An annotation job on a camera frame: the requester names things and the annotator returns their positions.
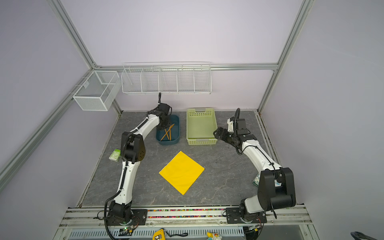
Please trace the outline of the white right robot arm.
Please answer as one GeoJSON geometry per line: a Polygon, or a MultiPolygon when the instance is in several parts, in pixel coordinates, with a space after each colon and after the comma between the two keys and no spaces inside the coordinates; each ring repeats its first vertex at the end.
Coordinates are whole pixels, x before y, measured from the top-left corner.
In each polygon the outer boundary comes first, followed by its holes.
{"type": "Polygon", "coordinates": [[[238,155],[247,156],[257,169],[258,192],[240,203],[242,220],[250,222],[260,213],[275,213],[278,209],[296,205],[296,190],[293,171],[275,162],[262,148],[257,138],[246,127],[245,119],[231,117],[228,127],[217,128],[214,137],[233,146],[238,155]]]}

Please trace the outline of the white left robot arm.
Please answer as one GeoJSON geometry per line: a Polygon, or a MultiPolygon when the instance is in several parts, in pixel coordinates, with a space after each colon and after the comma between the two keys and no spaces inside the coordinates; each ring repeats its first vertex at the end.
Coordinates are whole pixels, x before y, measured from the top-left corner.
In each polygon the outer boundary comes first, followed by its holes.
{"type": "Polygon", "coordinates": [[[140,163],[146,155],[145,138],[154,128],[164,130],[169,127],[171,114],[171,106],[158,103],[157,107],[146,113],[146,117],[137,127],[122,134],[122,173],[117,193],[105,202],[105,224],[114,221],[128,224],[132,220],[133,187],[140,163]]]}

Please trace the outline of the yellow paper napkin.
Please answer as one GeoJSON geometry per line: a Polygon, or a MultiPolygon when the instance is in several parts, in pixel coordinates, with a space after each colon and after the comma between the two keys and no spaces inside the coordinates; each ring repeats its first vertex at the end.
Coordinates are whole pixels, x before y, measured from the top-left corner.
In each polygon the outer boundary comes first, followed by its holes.
{"type": "Polygon", "coordinates": [[[159,174],[180,194],[185,195],[205,168],[180,151],[159,174]]]}

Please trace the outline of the dark teal plastic tub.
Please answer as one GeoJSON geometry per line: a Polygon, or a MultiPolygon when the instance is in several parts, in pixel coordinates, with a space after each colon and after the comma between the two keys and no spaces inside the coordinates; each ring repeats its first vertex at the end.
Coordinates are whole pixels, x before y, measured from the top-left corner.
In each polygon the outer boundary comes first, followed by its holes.
{"type": "Polygon", "coordinates": [[[162,146],[175,145],[180,140],[180,118],[170,116],[170,127],[164,130],[156,130],[156,140],[162,146]]]}

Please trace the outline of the light green perforated basket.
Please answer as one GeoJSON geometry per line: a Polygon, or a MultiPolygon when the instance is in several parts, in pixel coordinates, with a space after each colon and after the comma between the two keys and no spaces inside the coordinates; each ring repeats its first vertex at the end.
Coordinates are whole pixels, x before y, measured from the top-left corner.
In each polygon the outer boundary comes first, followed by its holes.
{"type": "Polygon", "coordinates": [[[213,108],[187,110],[187,142],[190,146],[215,145],[217,120],[213,108]]]}

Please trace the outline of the colourful tissue packet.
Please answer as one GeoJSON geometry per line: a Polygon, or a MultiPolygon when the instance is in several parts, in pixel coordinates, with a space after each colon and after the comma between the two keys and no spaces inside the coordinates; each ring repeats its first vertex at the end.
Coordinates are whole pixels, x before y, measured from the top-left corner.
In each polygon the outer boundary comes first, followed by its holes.
{"type": "Polygon", "coordinates": [[[261,174],[258,173],[257,176],[256,176],[256,177],[254,178],[254,180],[253,180],[253,185],[254,185],[254,186],[256,186],[256,187],[259,186],[259,184],[260,184],[260,177],[261,177],[261,174]]]}

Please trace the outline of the small green box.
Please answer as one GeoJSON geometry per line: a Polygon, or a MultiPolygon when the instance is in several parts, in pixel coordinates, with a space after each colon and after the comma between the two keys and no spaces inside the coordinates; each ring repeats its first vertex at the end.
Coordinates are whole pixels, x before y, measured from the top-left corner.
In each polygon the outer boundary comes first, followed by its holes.
{"type": "Polygon", "coordinates": [[[109,156],[110,161],[118,162],[121,159],[121,150],[115,149],[109,156]]]}

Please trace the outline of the yellow white toy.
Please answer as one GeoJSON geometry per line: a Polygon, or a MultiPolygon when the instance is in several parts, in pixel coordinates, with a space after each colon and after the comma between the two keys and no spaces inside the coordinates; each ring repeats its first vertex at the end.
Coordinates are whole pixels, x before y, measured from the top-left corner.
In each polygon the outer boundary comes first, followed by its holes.
{"type": "Polygon", "coordinates": [[[207,232],[207,240],[222,240],[223,237],[218,233],[207,232]]]}

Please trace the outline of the yellow handheld device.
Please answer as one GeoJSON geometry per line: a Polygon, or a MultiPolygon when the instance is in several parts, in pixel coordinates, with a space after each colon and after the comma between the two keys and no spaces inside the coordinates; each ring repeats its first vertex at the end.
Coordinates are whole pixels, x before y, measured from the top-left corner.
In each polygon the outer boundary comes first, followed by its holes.
{"type": "Polygon", "coordinates": [[[156,231],[153,235],[152,240],[166,240],[166,233],[164,229],[156,231]]]}

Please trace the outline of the white mesh wall box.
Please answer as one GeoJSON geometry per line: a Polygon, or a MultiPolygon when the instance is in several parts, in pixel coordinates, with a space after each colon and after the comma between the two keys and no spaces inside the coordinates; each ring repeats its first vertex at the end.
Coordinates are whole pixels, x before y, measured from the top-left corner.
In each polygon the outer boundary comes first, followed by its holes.
{"type": "Polygon", "coordinates": [[[121,87],[117,71],[94,70],[74,93],[73,99],[83,111],[107,112],[121,87]]]}

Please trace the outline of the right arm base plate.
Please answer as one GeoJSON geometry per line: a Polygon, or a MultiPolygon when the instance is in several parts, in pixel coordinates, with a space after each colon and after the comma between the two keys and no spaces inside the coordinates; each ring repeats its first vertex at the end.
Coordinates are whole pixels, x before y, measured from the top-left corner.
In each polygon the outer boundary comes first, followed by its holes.
{"type": "Polygon", "coordinates": [[[228,224],[264,224],[267,222],[266,214],[258,212],[248,214],[240,209],[240,207],[229,207],[223,211],[223,216],[228,224]]]}

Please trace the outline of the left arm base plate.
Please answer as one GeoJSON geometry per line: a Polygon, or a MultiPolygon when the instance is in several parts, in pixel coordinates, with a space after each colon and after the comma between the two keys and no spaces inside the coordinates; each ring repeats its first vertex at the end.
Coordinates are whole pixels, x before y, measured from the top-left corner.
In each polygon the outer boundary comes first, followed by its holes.
{"type": "Polygon", "coordinates": [[[147,215],[147,209],[130,209],[124,213],[111,212],[107,214],[106,223],[108,226],[142,226],[146,224],[147,215]]]}

